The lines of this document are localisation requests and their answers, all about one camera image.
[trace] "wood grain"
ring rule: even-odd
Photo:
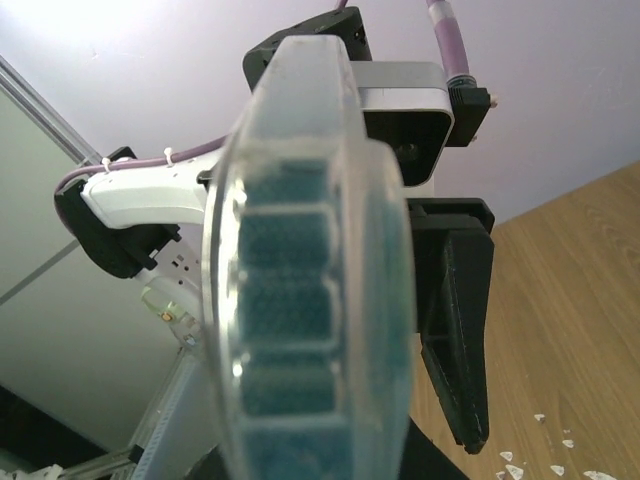
[[[418,344],[416,423],[473,480],[504,471],[502,451],[513,452],[525,480],[558,479],[551,465],[565,467],[564,479],[587,470],[640,479],[640,163],[497,227],[493,238],[489,443],[477,456],[455,445]]]

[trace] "white panel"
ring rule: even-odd
[[[75,164],[0,91],[0,296],[71,242],[53,208]]]
[[[244,53],[335,5],[99,0],[91,5],[111,16],[85,20],[86,9],[60,7],[82,3],[0,0],[0,54],[97,149],[130,144],[141,155],[224,134],[249,96]],[[61,14],[56,21],[42,9],[18,8],[54,4],[48,8]],[[362,10],[374,59],[439,60],[425,0],[353,4]],[[135,8],[124,15],[123,5]],[[504,220],[638,160],[637,2],[452,5],[472,72],[500,105],[471,148],[445,151],[439,195],[484,197]]]
[[[125,446],[178,351],[140,290],[76,249],[0,307],[0,384],[99,445]]]

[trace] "ceiling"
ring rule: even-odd
[[[159,155],[224,134],[249,97],[244,53],[333,3],[0,0],[0,55],[97,150]],[[475,144],[445,151],[439,195],[483,197],[505,220],[640,159],[635,2],[452,3],[500,104]],[[374,59],[439,60],[424,0],[350,4]]]

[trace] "metal frame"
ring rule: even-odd
[[[0,56],[0,89],[78,165],[98,164],[101,155]]]

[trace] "white debris fragment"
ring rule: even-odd
[[[506,468],[507,472],[509,472],[513,480],[520,480],[522,477],[524,477],[524,470],[522,470],[521,468],[518,468],[515,465],[506,465]]]
[[[551,470],[559,477],[564,475],[564,467],[562,465],[551,465]]]
[[[591,480],[616,480],[611,475],[607,475],[606,473],[602,472],[588,471],[584,472],[583,475],[585,477],[589,477]]]

